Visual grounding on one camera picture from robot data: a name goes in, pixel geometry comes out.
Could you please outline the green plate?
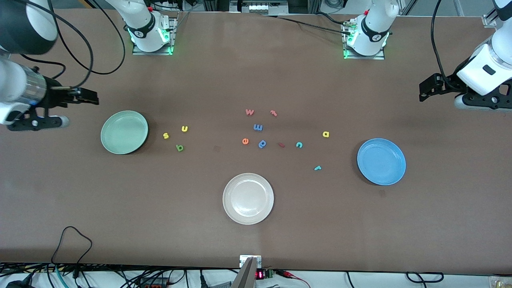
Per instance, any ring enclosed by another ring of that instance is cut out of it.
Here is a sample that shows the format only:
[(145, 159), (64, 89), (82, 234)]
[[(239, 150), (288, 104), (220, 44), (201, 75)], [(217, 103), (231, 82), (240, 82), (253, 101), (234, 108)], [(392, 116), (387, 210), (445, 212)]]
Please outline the green plate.
[(104, 149), (117, 155), (137, 151), (148, 138), (149, 126), (146, 118), (132, 110), (113, 114), (101, 128), (100, 141)]

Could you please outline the blue plate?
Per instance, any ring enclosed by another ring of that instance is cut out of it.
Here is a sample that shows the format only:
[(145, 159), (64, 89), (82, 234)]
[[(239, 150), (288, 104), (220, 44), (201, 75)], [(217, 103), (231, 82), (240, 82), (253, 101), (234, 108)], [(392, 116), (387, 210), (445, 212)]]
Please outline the blue plate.
[(407, 164), (402, 150), (390, 140), (373, 138), (364, 142), (357, 151), (360, 173), (380, 186), (396, 184), (404, 177)]

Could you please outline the white plate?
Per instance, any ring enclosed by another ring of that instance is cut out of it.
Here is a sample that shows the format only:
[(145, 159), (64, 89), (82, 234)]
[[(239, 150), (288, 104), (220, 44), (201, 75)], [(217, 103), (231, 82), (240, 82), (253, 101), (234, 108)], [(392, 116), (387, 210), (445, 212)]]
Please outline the white plate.
[(222, 203), (231, 220), (238, 224), (255, 225), (270, 215), (274, 207), (274, 190), (263, 176), (243, 173), (226, 184)]

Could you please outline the grey power strip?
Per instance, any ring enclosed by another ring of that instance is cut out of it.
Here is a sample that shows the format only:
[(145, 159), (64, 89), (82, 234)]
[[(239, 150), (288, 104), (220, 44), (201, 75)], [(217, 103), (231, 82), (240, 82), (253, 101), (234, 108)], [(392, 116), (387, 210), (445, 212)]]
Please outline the grey power strip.
[(229, 11), (261, 15), (289, 13), (288, 0), (229, 0)]

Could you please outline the red clip lead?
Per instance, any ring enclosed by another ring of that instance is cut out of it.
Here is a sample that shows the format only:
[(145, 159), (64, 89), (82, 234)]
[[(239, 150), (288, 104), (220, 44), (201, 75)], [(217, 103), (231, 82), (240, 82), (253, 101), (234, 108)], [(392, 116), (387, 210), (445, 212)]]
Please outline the red clip lead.
[(305, 283), (308, 288), (311, 288), (310, 284), (307, 281), (301, 279), (300, 277), (297, 277), (296, 275), (292, 274), (291, 272), (288, 272), (287, 270), (275, 269), (274, 273), (278, 274), (281, 277), (287, 278), (287, 279), (301, 281), (302, 283)]

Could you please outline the aluminium corner bracket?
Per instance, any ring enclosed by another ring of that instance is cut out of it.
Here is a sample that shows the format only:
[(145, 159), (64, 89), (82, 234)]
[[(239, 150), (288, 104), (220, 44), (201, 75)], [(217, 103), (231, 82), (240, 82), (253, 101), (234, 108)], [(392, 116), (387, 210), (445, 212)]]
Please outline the aluminium corner bracket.
[(488, 13), (482, 15), (482, 23), (484, 28), (497, 28), (497, 21), (499, 20), (497, 11), (492, 8)]

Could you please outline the white stand bracket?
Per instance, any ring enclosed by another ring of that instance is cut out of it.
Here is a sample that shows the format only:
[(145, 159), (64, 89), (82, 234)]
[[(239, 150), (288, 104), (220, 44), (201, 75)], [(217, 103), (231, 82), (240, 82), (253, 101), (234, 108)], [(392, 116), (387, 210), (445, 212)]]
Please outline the white stand bracket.
[(240, 258), (239, 258), (239, 266), (240, 268), (242, 268), (242, 266), (244, 265), (245, 261), (249, 258), (256, 258), (256, 262), (257, 262), (257, 268), (258, 269), (262, 269), (263, 266), (262, 266), (262, 257), (260, 255), (240, 255)]

